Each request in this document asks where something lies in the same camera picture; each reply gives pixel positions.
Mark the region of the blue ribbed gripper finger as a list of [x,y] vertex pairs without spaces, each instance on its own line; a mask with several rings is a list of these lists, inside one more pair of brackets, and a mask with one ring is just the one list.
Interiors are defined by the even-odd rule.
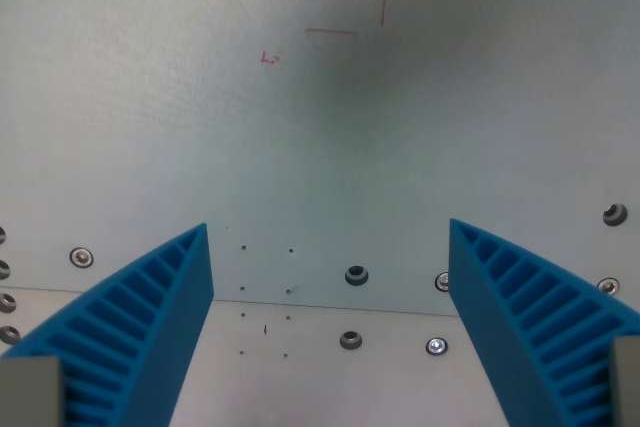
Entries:
[[609,359],[639,314],[560,266],[453,219],[449,294],[511,426],[611,426]]
[[77,297],[3,356],[60,361],[66,426],[167,426],[213,298],[200,224]]

